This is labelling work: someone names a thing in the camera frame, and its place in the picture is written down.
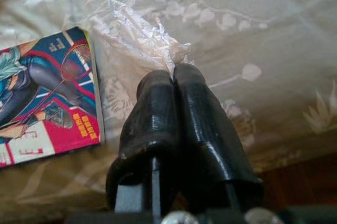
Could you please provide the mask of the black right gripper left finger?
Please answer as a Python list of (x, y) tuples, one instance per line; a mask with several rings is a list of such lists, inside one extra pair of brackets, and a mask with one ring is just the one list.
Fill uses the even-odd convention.
[(136, 98), (122, 128), (118, 156), (108, 170), (107, 202), (114, 211), (163, 211), (172, 198), (180, 139), (169, 73), (147, 74)]

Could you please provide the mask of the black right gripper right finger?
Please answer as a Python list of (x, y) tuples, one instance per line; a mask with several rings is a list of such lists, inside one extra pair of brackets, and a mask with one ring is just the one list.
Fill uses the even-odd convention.
[(261, 206), (262, 182), (202, 73), (191, 64), (179, 64), (174, 85), (182, 119), (181, 192), (190, 208), (249, 210)]

